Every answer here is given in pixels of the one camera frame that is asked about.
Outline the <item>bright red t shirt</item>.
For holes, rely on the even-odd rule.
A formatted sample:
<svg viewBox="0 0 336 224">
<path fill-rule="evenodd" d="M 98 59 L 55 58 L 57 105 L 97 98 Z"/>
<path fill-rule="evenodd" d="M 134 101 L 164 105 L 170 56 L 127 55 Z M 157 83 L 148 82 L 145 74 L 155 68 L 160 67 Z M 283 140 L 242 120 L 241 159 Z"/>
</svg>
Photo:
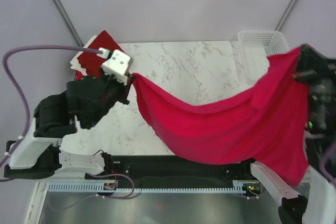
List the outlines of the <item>bright red t shirt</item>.
<svg viewBox="0 0 336 224">
<path fill-rule="evenodd" d="M 136 73 L 139 111 L 178 157 L 211 165 L 253 158 L 296 186 L 308 168 L 301 148 L 308 89 L 292 78 L 299 50 L 270 56 L 268 72 L 250 89 L 201 106 L 179 100 Z"/>
</svg>

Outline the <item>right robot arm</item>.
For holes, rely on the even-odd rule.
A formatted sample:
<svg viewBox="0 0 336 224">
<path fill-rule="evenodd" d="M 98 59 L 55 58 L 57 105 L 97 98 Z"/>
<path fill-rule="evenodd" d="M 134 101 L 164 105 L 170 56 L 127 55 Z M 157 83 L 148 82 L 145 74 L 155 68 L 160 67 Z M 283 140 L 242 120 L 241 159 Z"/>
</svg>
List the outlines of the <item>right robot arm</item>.
<svg viewBox="0 0 336 224">
<path fill-rule="evenodd" d="M 335 60 L 303 44 L 292 78 L 308 89 L 303 97 L 308 136 L 301 144 L 309 164 L 308 197 L 261 162 L 244 162 L 240 172 L 264 185 L 278 205 L 282 223 L 335 223 Z"/>
</svg>

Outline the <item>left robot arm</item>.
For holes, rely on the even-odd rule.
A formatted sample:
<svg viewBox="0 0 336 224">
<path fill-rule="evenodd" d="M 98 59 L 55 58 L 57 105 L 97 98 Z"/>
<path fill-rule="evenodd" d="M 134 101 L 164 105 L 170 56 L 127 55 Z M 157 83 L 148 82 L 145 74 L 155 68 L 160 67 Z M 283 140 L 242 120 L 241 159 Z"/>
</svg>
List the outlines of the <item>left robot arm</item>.
<svg viewBox="0 0 336 224">
<path fill-rule="evenodd" d="M 37 105 L 23 139 L 9 141 L 6 180 L 46 178 L 111 178 L 115 173 L 112 156 L 78 155 L 61 151 L 62 139 L 77 132 L 76 123 L 89 130 L 117 103 L 128 105 L 128 94 L 135 77 L 126 74 L 125 83 L 114 75 L 103 79 L 83 77 L 70 81 L 60 94 L 50 95 Z"/>
</svg>

